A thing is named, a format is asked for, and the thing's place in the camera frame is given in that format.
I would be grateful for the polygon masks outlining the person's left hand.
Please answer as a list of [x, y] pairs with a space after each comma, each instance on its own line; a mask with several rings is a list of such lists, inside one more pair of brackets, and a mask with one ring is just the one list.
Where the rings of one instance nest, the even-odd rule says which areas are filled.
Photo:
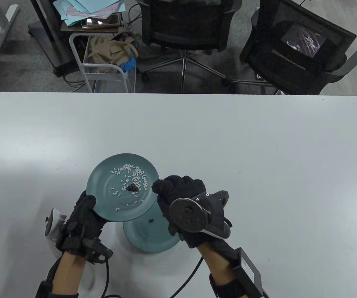
[[85, 257], [86, 249], [82, 241], [97, 239], [107, 223], [107, 220], [94, 212], [96, 201], [96, 197], [87, 195], [86, 191], [81, 193], [69, 219], [60, 229], [61, 234], [56, 242], [59, 251]]

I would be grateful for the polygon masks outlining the person's right hand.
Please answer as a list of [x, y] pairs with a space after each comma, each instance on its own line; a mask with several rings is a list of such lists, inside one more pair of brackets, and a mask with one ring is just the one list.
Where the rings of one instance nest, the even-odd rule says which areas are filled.
[[168, 221], [170, 235], [178, 235], [190, 248], [209, 244], [214, 250], [232, 251], [225, 242], [232, 224], [224, 216], [229, 194], [209, 194], [202, 180], [171, 175], [152, 185], [157, 203]]

